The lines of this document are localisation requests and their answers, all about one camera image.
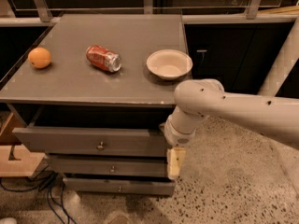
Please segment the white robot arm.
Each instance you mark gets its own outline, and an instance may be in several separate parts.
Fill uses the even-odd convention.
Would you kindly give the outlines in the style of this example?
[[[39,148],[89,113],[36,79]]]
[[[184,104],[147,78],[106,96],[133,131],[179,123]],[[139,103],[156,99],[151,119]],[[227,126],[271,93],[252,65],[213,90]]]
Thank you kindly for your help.
[[[299,148],[299,101],[226,92],[216,79],[186,80],[174,91],[176,107],[164,124],[168,178],[179,177],[184,146],[208,117],[226,119],[292,148]]]

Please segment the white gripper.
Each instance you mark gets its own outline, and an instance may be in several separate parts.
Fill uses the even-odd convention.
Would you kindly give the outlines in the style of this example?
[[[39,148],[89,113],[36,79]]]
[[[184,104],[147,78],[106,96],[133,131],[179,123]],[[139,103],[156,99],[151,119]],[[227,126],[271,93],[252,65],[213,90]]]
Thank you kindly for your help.
[[[176,180],[179,177],[181,166],[186,156],[184,147],[190,143],[195,137],[195,132],[180,133],[171,123],[171,117],[168,117],[164,125],[164,137],[167,143],[173,148],[167,150],[167,175],[171,180]]]

